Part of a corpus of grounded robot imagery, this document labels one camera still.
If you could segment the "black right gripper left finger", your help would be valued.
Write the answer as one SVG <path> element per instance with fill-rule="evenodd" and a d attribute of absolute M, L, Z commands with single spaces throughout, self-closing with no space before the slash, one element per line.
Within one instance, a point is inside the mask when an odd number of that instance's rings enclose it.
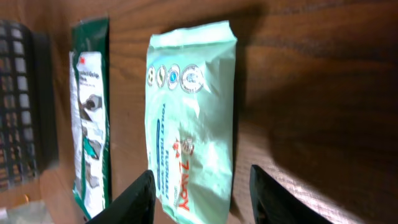
<path fill-rule="evenodd" d="M 146 170 L 87 224 L 153 224 L 154 212 L 155 180 L 153 172 Z"/>

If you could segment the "grey plastic laundry basket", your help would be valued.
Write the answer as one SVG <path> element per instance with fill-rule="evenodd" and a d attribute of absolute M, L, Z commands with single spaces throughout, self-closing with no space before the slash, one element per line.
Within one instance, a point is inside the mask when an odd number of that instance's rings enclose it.
<path fill-rule="evenodd" d="M 1 191 L 59 163 L 50 39 L 1 21 Z"/>

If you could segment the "green white package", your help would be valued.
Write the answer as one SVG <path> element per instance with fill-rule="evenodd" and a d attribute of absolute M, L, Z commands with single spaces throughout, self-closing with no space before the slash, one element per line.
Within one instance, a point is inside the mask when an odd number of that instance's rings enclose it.
<path fill-rule="evenodd" d="M 72 27 L 69 59 L 73 195 L 88 220 L 111 202 L 108 41 L 107 17 L 81 21 Z"/>

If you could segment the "light green wipes pack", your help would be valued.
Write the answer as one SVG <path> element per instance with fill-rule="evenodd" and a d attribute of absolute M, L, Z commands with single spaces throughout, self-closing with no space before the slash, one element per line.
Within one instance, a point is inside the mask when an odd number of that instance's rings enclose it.
<path fill-rule="evenodd" d="M 228 21 L 153 35 L 147 49 L 148 168 L 177 223 L 225 223 L 233 181 L 237 38 Z"/>

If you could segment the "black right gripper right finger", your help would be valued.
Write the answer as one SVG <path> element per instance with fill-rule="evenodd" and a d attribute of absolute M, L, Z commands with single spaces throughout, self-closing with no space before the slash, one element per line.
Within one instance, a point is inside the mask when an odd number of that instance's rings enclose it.
<path fill-rule="evenodd" d="M 249 189 L 256 224 L 331 224 L 258 165 L 251 166 Z"/>

